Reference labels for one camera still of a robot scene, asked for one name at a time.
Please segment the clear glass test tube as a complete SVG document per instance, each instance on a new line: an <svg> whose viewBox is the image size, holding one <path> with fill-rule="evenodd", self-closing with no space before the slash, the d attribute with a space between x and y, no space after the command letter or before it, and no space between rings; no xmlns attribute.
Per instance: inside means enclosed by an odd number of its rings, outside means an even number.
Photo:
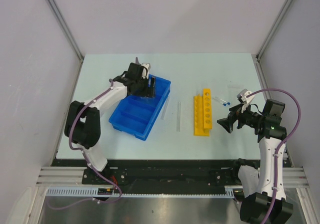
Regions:
<svg viewBox="0 0 320 224"><path fill-rule="evenodd" d="M181 131L180 120L181 120L181 102L178 102L177 103L177 126L176 126L177 132Z"/></svg>
<svg viewBox="0 0 320 224"><path fill-rule="evenodd" d="M164 103L164 105L163 105L163 110L162 110L162 114L161 114L161 120L164 120L164 118L165 118L165 115L166 115L166 111L167 111L167 107L168 107L168 104L169 104L169 100L170 100L170 96L168 96L167 97L167 99L166 99L166 101L165 101L165 103Z"/></svg>

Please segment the glass flask with white stopper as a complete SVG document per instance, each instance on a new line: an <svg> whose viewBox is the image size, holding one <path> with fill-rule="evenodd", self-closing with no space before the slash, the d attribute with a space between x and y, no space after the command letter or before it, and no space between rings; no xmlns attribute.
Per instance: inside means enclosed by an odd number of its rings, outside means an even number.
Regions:
<svg viewBox="0 0 320 224"><path fill-rule="evenodd" d="M153 96L145 96L145 97L141 97L141 100L145 101L145 102L152 102L152 101L155 100L155 97L153 97Z"/></svg>

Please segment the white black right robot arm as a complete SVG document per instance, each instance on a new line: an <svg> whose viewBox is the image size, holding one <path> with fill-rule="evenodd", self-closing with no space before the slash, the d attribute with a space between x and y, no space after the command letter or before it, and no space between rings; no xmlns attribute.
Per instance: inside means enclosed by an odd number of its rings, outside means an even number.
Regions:
<svg viewBox="0 0 320 224"><path fill-rule="evenodd" d="M217 123L228 133L233 124L237 128L249 126L257 135L260 150L260 167L240 159L231 171L231 180L242 184L244 199L240 207L240 219L247 223L286 223L293 214L293 205L287 202L283 186L283 154L287 130L281 126L285 104L268 99L262 113L253 112L251 105L241 100L230 108L226 118Z"/></svg>

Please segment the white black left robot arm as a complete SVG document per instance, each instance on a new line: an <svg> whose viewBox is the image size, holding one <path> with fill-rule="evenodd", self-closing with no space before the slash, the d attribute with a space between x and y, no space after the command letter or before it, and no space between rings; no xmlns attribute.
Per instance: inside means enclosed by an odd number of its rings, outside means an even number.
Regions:
<svg viewBox="0 0 320 224"><path fill-rule="evenodd" d="M69 148L82 153L94 170L93 178L101 184L108 182L111 176L105 168L108 160L100 145L101 117L112 105L128 96L153 98L156 95L156 77L149 74L128 75L125 71L109 82L110 86L96 97L86 102L71 102L64 128Z"/></svg>

